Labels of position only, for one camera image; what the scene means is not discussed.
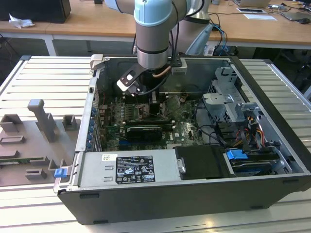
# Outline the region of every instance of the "motherboard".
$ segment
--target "motherboard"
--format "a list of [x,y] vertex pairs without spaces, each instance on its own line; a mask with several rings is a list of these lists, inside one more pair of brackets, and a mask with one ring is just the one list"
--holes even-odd
[[99,106],[102,148],[157,150],[202,145],[202,133],[193,118],[197,102],[187,94],[163,95],[158,104],[139,97],[104,98]]

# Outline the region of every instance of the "warning label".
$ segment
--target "warning label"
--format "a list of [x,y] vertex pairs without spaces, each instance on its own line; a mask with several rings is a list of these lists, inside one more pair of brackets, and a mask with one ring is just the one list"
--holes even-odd
[[155,182],[152,156],[117,157],[116,183]]

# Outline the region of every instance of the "blue cable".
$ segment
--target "blue cable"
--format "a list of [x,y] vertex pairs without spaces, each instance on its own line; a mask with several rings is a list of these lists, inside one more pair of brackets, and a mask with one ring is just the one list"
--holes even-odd
[[223,53],[223,51],[224,51],[224,48],[225,48],[225,34],[223,33],[223,30],[221,30],[219,27],[217,27],[215,24],[213,24],[213,26],[217,29],[217,30],[219,30],[219,32],[222,34],[222,36],[223,36],[223,47],[222,47],[222,50],[220,51],[220,53],[219,53],[219,56],[221,56],[222,55],[222,53]]

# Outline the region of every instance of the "laptop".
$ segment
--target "laptop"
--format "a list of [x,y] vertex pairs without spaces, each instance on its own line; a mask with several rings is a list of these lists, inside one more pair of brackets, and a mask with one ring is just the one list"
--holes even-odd
[[233,0],[238,6],[267,7],[271,0]]
[[280,13],[281,15],[283,15],[284,17],[286,17],[291,21],[301,20],[303,18],[308,18],[311,20],[311,15],[306,13],[290,13],[290,12],[280,12]]

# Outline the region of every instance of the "blue latch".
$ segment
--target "blue latch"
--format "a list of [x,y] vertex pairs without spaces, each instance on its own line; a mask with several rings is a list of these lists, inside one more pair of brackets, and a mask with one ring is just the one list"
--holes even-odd
[[243,154],[242,150],[229,150],[227,152],[229,160],[231,159],[248,159],[246,154]]
[[55,170],[54,177],[55,178],[67,178],[68,168],[58,168]]

